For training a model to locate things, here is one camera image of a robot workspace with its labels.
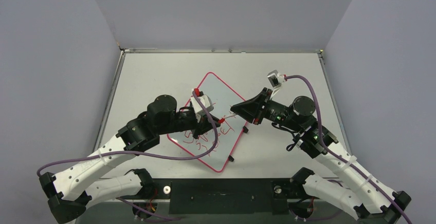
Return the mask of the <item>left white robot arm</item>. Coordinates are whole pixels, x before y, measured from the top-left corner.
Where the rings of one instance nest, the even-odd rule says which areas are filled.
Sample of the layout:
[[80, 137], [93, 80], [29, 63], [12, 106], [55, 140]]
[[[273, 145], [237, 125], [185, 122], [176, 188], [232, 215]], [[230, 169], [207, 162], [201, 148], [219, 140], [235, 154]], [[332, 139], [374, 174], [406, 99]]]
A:
[[58, 173], [37, 170], [48, 206], [58, 223], [68, 223], [88, 208], [122, 196], [148, 198], [153, 193], [153, 180], [145, 169], [134, 169], [123, 176], [103, 176], [137, 156], [148, 156], [160, 136], [190, 131], [194, 138], [219, 127], [211, 114], [211, 99], [194, 89], [189, 105], [178, 107], [170, 95], [158, 96], [137, 118], [129, 121], [109, 141], [84, 158], [70, 159], [70, 167]]

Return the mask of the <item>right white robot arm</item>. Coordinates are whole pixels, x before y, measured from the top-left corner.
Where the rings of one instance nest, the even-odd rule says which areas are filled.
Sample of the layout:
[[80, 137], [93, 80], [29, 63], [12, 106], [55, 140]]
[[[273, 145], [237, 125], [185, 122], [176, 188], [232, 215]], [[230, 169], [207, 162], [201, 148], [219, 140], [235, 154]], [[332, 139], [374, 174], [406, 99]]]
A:
[[294, 145], [345, 184], [341, 187], [303, 167], [290, 179], [290, 190], [295, 196], [319, 198], [361, 223], [396, 223], [403, 217], [410, 196], [384, 185], [360, 165], [314, 116], [316, 104], [311, 98], [298, 96], [286, 106], [272, 100], [272, 96], [273, 91], [264, 88], [230, 110], [251, 124], [259, 125], [266, 119], [294, 132]]

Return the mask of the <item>red capped whiteboard marker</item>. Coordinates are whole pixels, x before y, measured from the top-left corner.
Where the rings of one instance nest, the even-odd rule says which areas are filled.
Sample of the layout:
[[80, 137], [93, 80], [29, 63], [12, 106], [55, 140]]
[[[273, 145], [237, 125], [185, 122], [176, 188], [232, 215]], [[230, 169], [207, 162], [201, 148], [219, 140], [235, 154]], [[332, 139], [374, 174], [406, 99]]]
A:
[[225, 115], [225, 116], [223, 117], [223, 119], [229, 119], [229, 118], [233, 118], [233, 117], [236, 117], [236, 116], [237, 116], [236, 113], [232, 113], [232, 112], [230, 112], [229, 114]]

